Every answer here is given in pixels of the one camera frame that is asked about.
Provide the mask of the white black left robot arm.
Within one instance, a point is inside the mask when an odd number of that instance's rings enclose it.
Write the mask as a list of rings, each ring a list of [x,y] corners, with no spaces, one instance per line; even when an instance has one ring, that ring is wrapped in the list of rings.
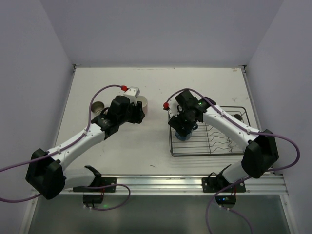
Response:
[[[45,152],[33,152],[26,173],[26,181],[47,200],[56,197],[62,190],[82,187],[99,189],[104,185],[101,173],[92,166],[69,170],[69,165],[98,143],[119,130],[128,122],[140,124],[145,117],[141,101],[130,101],[128,97],[116,96],[108,108],[95,116],[86,129],[58,146]]]

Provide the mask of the pink hexagonal mug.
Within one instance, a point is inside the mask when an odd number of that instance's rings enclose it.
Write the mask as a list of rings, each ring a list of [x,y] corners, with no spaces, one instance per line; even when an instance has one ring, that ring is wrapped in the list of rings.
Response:
[[[142,102],[142,109],[144,114],[148,113],[148,100],[145,96],[138,96],[137,101]]]

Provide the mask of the aluminium front rail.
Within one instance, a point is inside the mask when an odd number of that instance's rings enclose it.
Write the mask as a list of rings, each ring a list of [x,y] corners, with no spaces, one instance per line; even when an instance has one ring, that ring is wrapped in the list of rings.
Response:
[[[101,175],[89,170],[86,172],[68,172],[61,178],[48,178],[43,184],[33,187],[46,199],[53,199],[64,190],[73,192],[73,188],[83,186],[89,189],[116,187],[115,193],[129,188],[138,195],[198,195],[204,193],[201,179],[208,175]],[[102,187],[89,187],[95,178],[116,177],[117,183]],[[281,175],[263,175],[259,179],[250,178],[244,181],[246,192],[251,195],[285,195],[287,188]]]

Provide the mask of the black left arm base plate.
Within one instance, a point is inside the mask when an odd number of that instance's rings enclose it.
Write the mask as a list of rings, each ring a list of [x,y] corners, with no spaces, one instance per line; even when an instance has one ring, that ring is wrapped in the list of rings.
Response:
[[[91,183],[91,185],[89,185],[89,187],[102,187],[107,185],[113,185],[116,183],[117,183],[116,177],[99,177],[95,178],[95,180]],[[82,193],[88,192],[114,193],[115,190],[116,190],[115,186],[104,189],[89,189],[83,186],[73,188],[73,192],[82,192]]]

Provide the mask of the blue hexagonal mug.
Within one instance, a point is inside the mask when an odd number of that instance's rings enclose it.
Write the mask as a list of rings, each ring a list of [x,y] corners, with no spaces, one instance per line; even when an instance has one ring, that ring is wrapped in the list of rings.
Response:
[[[185,136],[182,136],[181,134],[176,132],[175,137],[180,141],[187,141],[192,137],[193,131],[195,131],[197,129],[198,129],[198,124],[195,124],[194,127],[192,128],[192,130],[188,134],[186,134]]]

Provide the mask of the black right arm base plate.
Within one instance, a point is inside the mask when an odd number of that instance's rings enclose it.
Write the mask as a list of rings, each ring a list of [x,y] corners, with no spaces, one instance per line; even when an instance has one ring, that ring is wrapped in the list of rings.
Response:
[[[229,182],[221,175],[217,175],[215,172],[210,173],[207,177],[201,179],[202,190],[204,193],[216,193],[221,189],[229,186]],[[224,193],[244,193],[246,192],[245,183],[241,182],[238,185],[234,185],[224,191]]]

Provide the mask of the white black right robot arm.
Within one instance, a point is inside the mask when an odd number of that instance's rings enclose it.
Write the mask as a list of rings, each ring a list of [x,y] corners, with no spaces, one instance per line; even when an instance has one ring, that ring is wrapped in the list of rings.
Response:
[[[187,137],[197,123],[205,123],[224,133],[242,149],[243,158],[217,174],[221,187],[247,177],[260,178],[279,158],[272,132],[262,132],[244,124],[212,99],[205,96],[198,99],[193,92],[182,89],[163,104],[163,109],[171,113],[169,126],[181,137]]]

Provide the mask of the dark cup in rack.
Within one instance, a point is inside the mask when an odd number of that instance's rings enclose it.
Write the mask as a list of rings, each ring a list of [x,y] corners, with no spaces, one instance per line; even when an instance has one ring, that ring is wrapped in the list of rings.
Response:
[[[233,117],[236,118],[239,121],[243,120],[242,115],[240,115],[240,114],[234,114]]]

